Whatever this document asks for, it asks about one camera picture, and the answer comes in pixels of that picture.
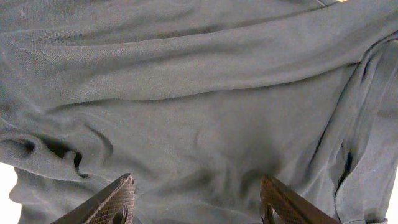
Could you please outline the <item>black t-shirt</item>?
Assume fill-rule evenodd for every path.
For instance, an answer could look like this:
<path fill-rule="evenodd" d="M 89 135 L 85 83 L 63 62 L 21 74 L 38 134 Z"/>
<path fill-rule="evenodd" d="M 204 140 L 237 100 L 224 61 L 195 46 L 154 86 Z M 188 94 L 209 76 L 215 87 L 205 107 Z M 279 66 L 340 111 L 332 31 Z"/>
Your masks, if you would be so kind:
<path fill-rule="evenodd" d="M 2 1 L 1 162 L 20 223 L 125 173 L 134 223 L 260 223 L 266 174 L 382 223 L 397 2 Z"/>

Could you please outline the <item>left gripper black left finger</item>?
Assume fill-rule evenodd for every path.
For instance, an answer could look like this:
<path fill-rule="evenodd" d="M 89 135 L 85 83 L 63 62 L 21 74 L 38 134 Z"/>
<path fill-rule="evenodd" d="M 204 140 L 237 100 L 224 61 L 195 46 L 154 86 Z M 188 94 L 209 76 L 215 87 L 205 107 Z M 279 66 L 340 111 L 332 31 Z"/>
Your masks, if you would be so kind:
<path fill-rule="evenodd" d="M 126 173 L 52 224 L 131 224 L 134 202 L 134 179 Z"/>

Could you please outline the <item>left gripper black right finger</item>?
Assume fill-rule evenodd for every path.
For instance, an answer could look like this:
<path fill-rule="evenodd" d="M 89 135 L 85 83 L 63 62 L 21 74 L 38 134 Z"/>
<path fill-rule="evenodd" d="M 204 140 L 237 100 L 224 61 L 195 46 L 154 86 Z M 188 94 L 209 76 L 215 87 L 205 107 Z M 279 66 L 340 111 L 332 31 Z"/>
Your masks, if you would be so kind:
<path fill-rule="evenodd" d="M 262 178 L 260 198 L 263 224 L 340 224 L 272 176 Z"/>

